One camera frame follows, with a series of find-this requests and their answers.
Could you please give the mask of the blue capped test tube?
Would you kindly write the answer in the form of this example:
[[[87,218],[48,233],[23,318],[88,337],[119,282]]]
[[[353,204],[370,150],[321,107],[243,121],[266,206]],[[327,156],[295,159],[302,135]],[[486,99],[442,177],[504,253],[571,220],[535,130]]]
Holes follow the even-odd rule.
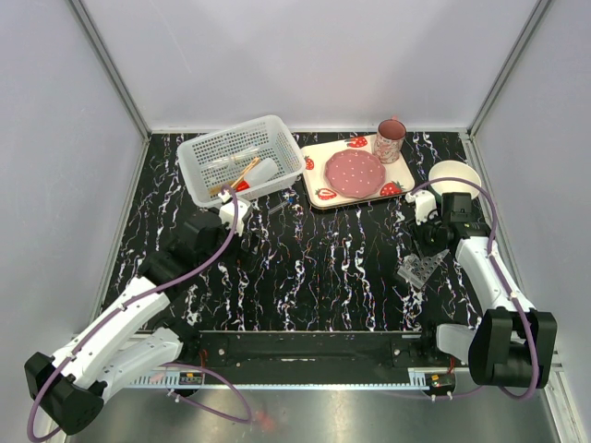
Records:
[[[268,213],[270,215],[277,213],[281,210],[284,210],[285,208],[291,206],[294,203],[294,200],[292,198],[287,199],[286,201],[281,202],[280,204],[276,205],[275,207],[269,209]]]

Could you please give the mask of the wooden test tube clamp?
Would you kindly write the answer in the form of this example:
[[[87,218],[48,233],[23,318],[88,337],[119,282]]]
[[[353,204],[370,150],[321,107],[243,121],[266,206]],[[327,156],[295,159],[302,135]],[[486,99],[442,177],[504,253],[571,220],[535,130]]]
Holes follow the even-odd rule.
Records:
[[[237,189],[238,185],[244,180],[246,174],[248,172],[250,172],[255,166],[257,166],[260,162],[260,158],[259,157],[255,157],[249,164],[248,166],[241,172],[241,174],[234,180],[234,182],[231,184],[231,187],[233,189]]]

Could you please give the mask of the clear plastic funnel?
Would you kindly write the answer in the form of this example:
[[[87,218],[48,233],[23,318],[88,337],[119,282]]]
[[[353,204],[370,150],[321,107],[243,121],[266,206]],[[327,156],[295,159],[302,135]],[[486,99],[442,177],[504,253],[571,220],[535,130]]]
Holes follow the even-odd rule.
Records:
[[[205,169],[218,169],[227,167],[230,165],[236,165],[238,162],[243,161],[244,159],[249,158],[250,156],[254,157],[259,152],[259,147],[251,146],[245,150],[241,150],[237,153],[231,154],[229,156],[222,157],[220,159],[214,160],[206,164]]]

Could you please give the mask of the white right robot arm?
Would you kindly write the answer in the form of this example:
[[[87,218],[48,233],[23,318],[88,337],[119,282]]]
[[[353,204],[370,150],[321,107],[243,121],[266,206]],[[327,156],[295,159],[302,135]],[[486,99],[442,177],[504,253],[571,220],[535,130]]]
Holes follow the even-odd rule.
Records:
[[[439,324],[419,343],[428,365],[441,365],[451,356],[468,365],[478,386],[495,386],[509,393],[546,387],[558,332],[550,312],[536,309],[504,265],[493,230],[479,221],[468,193],[425,190],[407,195],[415,208],[413,238],[419,253],[432,257],[449,252],[470,281],[483,316],[475,328]]]

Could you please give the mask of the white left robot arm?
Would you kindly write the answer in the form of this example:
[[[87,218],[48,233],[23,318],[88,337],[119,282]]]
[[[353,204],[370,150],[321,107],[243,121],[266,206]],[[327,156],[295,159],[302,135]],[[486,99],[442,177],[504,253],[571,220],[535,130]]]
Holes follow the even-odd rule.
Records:
[[[121,347],[202,271],[218,261],[238,262],[247,253],[242,235],[249,213],[244,203],[195,213],[146,256],[126,289],[76,338],[50,355],[37,352],[27,360],[30,441],[40,441],[34,432],[38,411],[58,431],[76,435],[119,390],[149,370],[207,362],[200,332],[184,320],[166,319],[143,341]]]

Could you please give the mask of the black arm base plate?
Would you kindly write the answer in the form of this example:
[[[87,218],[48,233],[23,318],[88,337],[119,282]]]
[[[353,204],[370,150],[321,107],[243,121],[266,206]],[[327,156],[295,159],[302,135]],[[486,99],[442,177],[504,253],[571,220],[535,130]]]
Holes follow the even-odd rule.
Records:
[[[446,373],[470,380],[465,364],[419,332],[202,331],[179,360],[251,388],[420,389]]]

